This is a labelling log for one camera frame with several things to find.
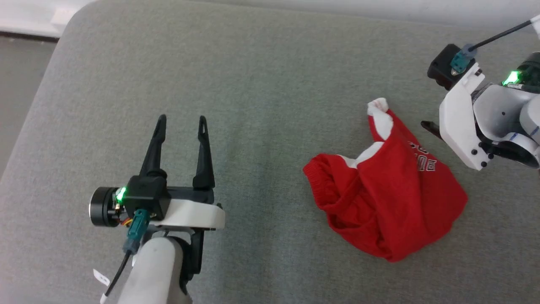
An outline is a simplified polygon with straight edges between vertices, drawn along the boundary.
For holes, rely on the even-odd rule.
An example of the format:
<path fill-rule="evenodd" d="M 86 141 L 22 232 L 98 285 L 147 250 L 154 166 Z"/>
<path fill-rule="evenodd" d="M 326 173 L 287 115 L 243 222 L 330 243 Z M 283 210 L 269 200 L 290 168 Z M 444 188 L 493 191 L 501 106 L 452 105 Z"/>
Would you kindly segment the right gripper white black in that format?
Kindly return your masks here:
<path fill-rule="evenodd" d="M 443 140 L 469 168 L 494 157 L 539 168 L 539 54 L 532 53 L 502 83 L 484 83 L 473 64 L 445 95 L 438 126 L 421 126 Z"/>

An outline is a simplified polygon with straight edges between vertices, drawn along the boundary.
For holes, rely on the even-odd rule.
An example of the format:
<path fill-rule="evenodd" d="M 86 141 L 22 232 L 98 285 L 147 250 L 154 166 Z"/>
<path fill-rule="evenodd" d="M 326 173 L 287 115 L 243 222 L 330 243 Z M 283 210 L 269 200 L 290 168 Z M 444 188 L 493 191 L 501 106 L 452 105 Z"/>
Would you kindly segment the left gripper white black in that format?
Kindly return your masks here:
<path fill-rule="evenodd" d="M 141 176 L 167 178 L 167 173 L 161 168 L 162 144 L 166 139 L 166 129 L 167 117 L 160 115 L 140 169 Z M 195 190 L 215 187 L 208 123 L 203 115 L 199 119 L 197 138 L 200 147 L 197 171 L 193 177 L 194 189 L 168 187 L 170 198 L 161 200 L 161 202 L 168 204 L 165 217 L 163 220 L 157 220 L 152 216 L 148 227 L 149 231 L 152 229 L 182 231 L 185 229 L 215 230 L 224 228 L 226 213 L 221 206 L 214 203 L 213 191 Z M 130 219 L 121 203 L 126 192 L 125 187 L 97 188 L 89 201 L 89 218 L 92 224 L 103 227 L 125 225 L 126 221 Z"/>

